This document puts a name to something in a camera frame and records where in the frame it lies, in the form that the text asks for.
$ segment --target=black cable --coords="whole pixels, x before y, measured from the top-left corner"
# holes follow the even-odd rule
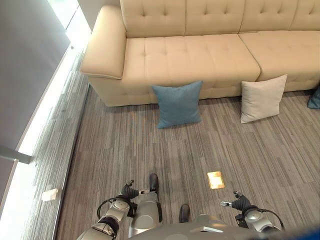
[[[98,208],[97,208],[97,210],[96,210],[96,215],[97,215],[98,219],[101,218],[101,215],[100,215],[101,207],[102,207],[104,204],[106,204],[106,203],[111,203],[111,204],[112,204],[115,200],[117,200],[117,199],[115,199],[114,197],[109,198],[108,200],[104,200],[104,201],[98,206]]]
[[[271,213],[271,214],[275,215],[279,219],[279,222],[281,225],[281,230],[285,230],[284,223],[282,222],[281,218],[275,212],[273,212],[271,210],[267,210],[267,209],[261,209],[261,208],[259,208],[258,211],[261,213],[267,212],[267,213]]]

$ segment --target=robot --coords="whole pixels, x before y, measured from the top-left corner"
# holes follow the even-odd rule
[[[162,210],[159,203],[159,180],[153,173],[149,176],[149,188],[136,190],[131,188],[133,180],[126,183],[121,193],[104,201],[97,209],[99,221],[83,232],[77,240],[115,240],[126,217],[132,218],[129,227],[130,240],[264,240],[267,235],[284,229],[281,219],[274,212],[251,205],[250,201],[239,191],[235,191],[235,201],[222,201],[224,207],[241,211],[235,217],[238,226],[225,224],[212,215],[199,215],[189,222],[190,208],[184,204],[180,208],[179,223],[161,224]],[[138,204],[132,199],[146,194],[146,200]],[[111,203],[108,211],[100,216],[101,206]],[[281,229],[272,224],[265,212],[275,214]]]

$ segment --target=throw pillow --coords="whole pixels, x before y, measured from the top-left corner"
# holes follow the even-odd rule
[[[284,93],[287,75],[267,81],[242,84],[241,123],[248,123],[279,114],[279,103]]]
[[[320,109],[320,86],[310,97],[307,107],[310,109]]]
[[[160,108],[159,129],[201,121],[198,101],[202,83],[196,81],[179,87],[152,86]]]

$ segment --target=sofa armrest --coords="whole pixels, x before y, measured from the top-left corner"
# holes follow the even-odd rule
[[[126,28],[120,8],[103,6],[84,54],[81,72],[88,76],[121,79],[126,41]]]

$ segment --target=tufted backrest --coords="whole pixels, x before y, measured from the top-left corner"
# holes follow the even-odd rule
[[[186,0],[185,35],[238,33],[245,0]]]
[[[186,0],[120,0],[127,38],[183,36]]]
[[[320,0],[120,0],[128,38],[320,30]]]
[[[290,30],[320,30],[320,0],[298,0]]]
[[[298,0],[246,0],[240,32],[289,30]]]

